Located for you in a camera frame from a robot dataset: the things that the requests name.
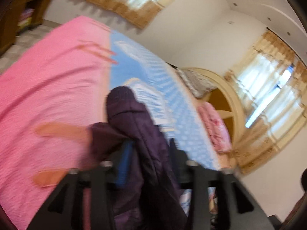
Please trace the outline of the purple quilted jacket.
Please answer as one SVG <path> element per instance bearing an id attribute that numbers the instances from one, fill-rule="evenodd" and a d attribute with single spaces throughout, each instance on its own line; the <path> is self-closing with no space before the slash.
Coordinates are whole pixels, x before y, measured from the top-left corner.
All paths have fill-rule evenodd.
<path id="1" fill-rule="evenodd" d="M 169 145 L 145 105 L 120 86 L 108 94 L 106 111 L 107 122 L 88 127 L 94 158 L 106 160 L 124 142 L 133 142 L 127 182 L 111 191 L 116 229 L 184 229 L 187 216 Z"/>

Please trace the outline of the cream wooden headboard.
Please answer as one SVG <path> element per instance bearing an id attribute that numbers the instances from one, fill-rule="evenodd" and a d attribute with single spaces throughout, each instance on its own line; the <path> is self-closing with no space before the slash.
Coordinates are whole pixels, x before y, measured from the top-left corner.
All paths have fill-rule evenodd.
<path id="1" fill-rule="evenodd" d="M 189 69 L 209 79 L 217 86 L 217 89 L 205 95 L 198 102 L 207 101 L 218 111 L 229 131 L 233 149 L 236 149 L 246 130 L 246 116 L 234 88 L 223 77 L 212 71 L 197 67 L 190 67 Z"/>

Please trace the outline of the side window curtain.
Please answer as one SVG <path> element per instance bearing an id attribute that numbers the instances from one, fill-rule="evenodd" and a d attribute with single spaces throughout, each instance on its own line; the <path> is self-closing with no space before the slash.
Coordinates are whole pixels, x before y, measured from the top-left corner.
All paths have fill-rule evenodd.
<path id="1" fill-rule="evenodd" d="M 234 154 L 243 175 L 276 156 L 306 124 L 306 65 L 271 30 L 224 75 L 244 111 Z"/>

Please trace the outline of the folded pink blanket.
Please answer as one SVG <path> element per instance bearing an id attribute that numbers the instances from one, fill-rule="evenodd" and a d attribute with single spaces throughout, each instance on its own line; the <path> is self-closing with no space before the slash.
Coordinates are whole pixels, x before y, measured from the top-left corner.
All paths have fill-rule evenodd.
<path id="1" fill-rule="evenodd" d="M 231 152 L 229 132 L 215 108 L 210 103 L 203 102 L 197 107 L 197 111 L 209 134 L 214 150 L 220 154 Z"/>

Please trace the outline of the grey patterned pillow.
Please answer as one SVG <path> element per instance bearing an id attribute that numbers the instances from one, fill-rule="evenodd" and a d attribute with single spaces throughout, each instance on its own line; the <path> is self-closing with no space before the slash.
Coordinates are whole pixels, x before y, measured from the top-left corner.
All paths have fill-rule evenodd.
<path id="1" fill-rule="evenodd" d="M 176 72 L 197 99 L 203 98 L 207 93 L 218 88 L 215 83 L 196 71 L 177 69 Z"/>

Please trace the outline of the brown wooden desk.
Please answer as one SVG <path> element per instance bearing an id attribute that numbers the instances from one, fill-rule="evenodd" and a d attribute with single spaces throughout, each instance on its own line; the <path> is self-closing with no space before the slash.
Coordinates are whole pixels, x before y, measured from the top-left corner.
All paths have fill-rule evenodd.
<path id="1" fill-rule="evenodd" d="M 43 23 L 51 0 L 12 0 L 1 14 L 1 55 L 16 42 L 21 24 L 35 28 Z"/>

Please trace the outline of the pink and blue bedspread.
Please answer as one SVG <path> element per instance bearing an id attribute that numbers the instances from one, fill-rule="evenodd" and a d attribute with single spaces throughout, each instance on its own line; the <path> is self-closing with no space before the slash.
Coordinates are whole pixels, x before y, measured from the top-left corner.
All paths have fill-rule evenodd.
<path id="1" fill-rule="evenodd" d="M 1 206 L 26 229 L 48 197 L 33 177 L 43 170 L 95 165 L 76 141 L 46 138 L 46 122 L 89 126 L 106 120 L 111 89 L 129 86 L 167 139 L 203 166 L 219 170 L 196 100 L 174 68 L 121 33 L 88 17 L 52 30 L 1 74 Z"/>

